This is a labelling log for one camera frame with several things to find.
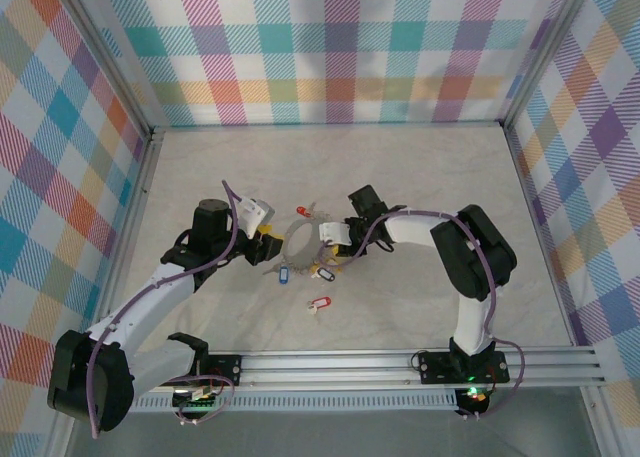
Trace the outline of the large wire keyring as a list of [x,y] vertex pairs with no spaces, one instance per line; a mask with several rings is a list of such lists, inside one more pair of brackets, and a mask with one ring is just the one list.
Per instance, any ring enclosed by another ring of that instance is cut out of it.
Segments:
[[297,274],[308,273],[320,261],[332,256],[331,248],[320,238],[320,225],[330,216],[322,211],[310,211],[310,217],[295,220],[285,231],[282,263]]

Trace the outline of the green circuit board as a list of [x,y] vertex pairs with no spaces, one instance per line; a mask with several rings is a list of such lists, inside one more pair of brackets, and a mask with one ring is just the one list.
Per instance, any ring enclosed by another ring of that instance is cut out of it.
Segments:
[[181,408],[183,412],[196,409],[211,409],[216,405],[218,394],[215,392],[205,392],[202,389],[176,389],[171,398],[171,406],[175,409]]

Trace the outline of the circuit board with lit LED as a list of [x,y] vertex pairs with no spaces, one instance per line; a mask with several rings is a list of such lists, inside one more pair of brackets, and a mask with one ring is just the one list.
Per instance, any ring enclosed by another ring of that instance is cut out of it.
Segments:
[[457,389],[455,393],[458,409],[463,413],[483,413],[489,408],[490,393],[487,389],[469,387]]

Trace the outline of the aluminium floor edge rail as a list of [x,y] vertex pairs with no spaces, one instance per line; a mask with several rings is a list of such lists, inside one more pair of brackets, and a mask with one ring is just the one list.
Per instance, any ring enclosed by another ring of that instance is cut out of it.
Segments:
[[165,131],[153,128],[144,144],[139,173],[132,187],[123,227],[116,241],[113,259],[108,267],[106,280],[99,294],[89,326],[107,317],[125,299],[124,291],[134,256],[149,191],[157,169]]
[[214,130],[236,130],[236,129],[271,129],[271,128],[351,128],[351,127],[373,127],[373,126],[391,126],[391,127],[427,127],[427,128],[502,128],[504,122],[502,120],[463,120],[463,121],[388,121],[388,122],[345,122],[345,123],[276,123],[276,124],[233,124],[233,125],[196,125],[196,126],[155,126],[154,132],[205,132]]
[[536,210],[534,208],[533,205],[533,197],[529,192],[529,187],[526,181],[526,177],[525,177],[525,173],[523,171],[523,167],[521,166],[521,164],[519,163],[519,159],[518,159],[518,152],[517,152],[517,148],[516,148],[516,144],[517,144],[517,139],[514,138],[511,135],[511,131],[508,130],[506,127],[501,126],[501,130],[504,134],[505,137],[505,141],[506,144],[508,146],[509,149],[509,153],[510,153],[510,157],[513,161],[513,165],[516,171],[516,174],[518,176],[518,181],[524,196],[524,200],[525,203],[527,205],[527,209],[528,209],[528,213],[530,216],[530,220],[536,235],[536,239],[538,241],[538,246],[540,248],[540,252],[542,254],[542,258],[544,260],[545,263],[545,267],[546,267],[546,272],[548,274],[548,277],[550,279],[552,288],[553,288],[553,293],[555,296],[555,299],[558,303],[558,307],[561,313],[561,317],[562,317],[562,321],[565,327],[565,330],[568,334],[569,337],[569,341],[571,346],[573,347],[577,347],[579,345],[578,339],[576,337],[576,333],[574,332],[574,329],[571,325],[571,320],[569,318],[569,315],[566,311],[566,308],[564,306],[564,300],[561,296],[561,292],[560,292],[560,288],[558,286],[558,280],[549,256],[549,253],[547,252],[546,246],[545,246],[545,241],[543,238],[543,233],[541,231],[541,227],[539,225],[538,219],[537,219],[537,213]]

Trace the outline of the aluminium mounting rail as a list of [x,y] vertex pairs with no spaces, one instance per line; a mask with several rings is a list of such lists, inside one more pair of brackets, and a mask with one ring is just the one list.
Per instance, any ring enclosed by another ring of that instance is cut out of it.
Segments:
[[[524,387],[584,387],[604,383],[604,372],[594,350],[586,347],[528,348],[505,354],[510,381],[493,384],[427,384],[420,381],[420,351],[264,351],[246,352],[238,390],[338,391],[386,390],[402,386],[464,389]],[[97,389],[117,390],[138,397],[166,387],[172,379],[194,376],[210,382],[216,376],[201,375],[207,356],[183,342],[168,340],[159,348],[127,355],[120,348],[103,347],[94,368]]]

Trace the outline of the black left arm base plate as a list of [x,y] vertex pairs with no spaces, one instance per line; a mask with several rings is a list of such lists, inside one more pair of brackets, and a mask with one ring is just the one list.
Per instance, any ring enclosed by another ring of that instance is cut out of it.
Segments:
[[239,354],[208,354],[200,364],[201,375],[219,375],[231,380],[235,386],[240,384],[242,356]]

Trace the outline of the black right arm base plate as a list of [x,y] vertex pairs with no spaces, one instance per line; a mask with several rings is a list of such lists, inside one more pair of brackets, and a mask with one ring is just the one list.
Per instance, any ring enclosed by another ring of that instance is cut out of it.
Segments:
[[422,384],[493,384],[508,383],[510,374],[505,354],[488,349],[474,356],[460,352],[425,351],[418,354]]

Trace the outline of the aluminium corner post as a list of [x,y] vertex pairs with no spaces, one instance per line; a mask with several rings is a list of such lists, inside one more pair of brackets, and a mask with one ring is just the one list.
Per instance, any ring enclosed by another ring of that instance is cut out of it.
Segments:
[[499,123],[506,134],[514,129],[584,2],[552,0],[547,6],[503,104],[504,112]]
[[169,126],[111,0],[62,0],[135,125],[148,135]]

